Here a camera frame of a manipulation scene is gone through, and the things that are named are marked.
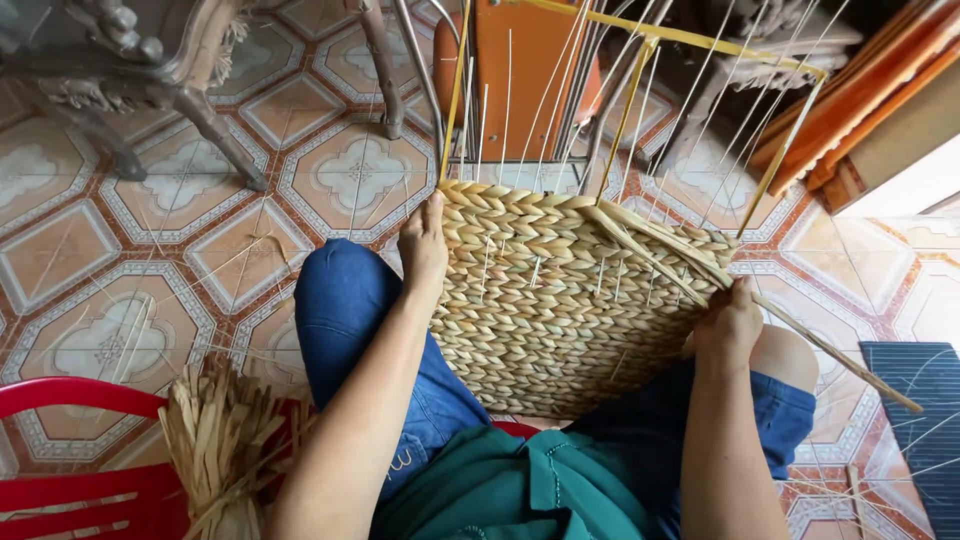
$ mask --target braided fiber row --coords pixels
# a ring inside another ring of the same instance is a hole
[[[491,412],[575,418],[651,379],[717,288],[705,269],[736,250],[594,197],[438,189],[450,259],[430,330]]]

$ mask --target person's left hand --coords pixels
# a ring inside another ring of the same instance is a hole
[[[444,203],[434,191],[410,214],[397,247],[403,262],[403,289],[408,294],[422,296],[435,307],[444,290],[446,275],[446,242],[441,227]]]

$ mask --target wooden furniture leg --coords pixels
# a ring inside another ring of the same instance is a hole
[[[387,40],[387,29],[383,24],[383,15],[380,13],[379,0],[348,0],[348,6],[357,14],[364,36],[367,37],[367,47],[373,57],[373,66],[376,68],[376,77],[380,81],[380,90],[383,92],[383,101],[386,111],[383,113],[382,123],[386,126],[387,138],[400,138],[403,126],[403,100],[400,98],[400,87],[396,84],[394,68],[390,65],[390,42]]]
[[[61,105],[43,100],[42,108],[63,123],[76,126],[84,135],[97,141],[113,156],[113,169],[123,180],[143,182],[147,180],[147,171],[140,164],[140,158],[120,134],[104,121],[100,113],[92,109],[77,109],[70,105]]]
[[[227,160],[247,181],[249,189],[254,191],[267,189],[267,179],[256,168],[253,161],[247,158],[243,147],[230,134],[227,122],[217,116],[210,104],[206,102],[206,96],[201,90],[192,87],[181,88],[174,98],[174,109],[189,118],[197,126],[200,135],[224,153]]]

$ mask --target hand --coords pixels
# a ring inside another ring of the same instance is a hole
[[[697,373],[728,377],[749,371],[750,353],[763,330],[763,314],[754,304],[751,283],[750,278],[737,278],[730,290],[718,290],[710,297],[707,315],[693,330]]]
[[[440,193],[434,191],[410,214],[397,241],[403,262],[403,290],[422,297],[431,310],[444,291],[447,254],[443,215],[444,203]]]

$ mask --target dark blue rug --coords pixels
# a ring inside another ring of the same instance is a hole
[[[913,481],[933,531],[937,538],[960,538],[960,359],[957,353],[949,343],[864,341],[860,343],[860,350],[871,371],[924,408],[924,412],[914,413],[883,399],[897,443],[906,449],[903,456],[914,475]]]

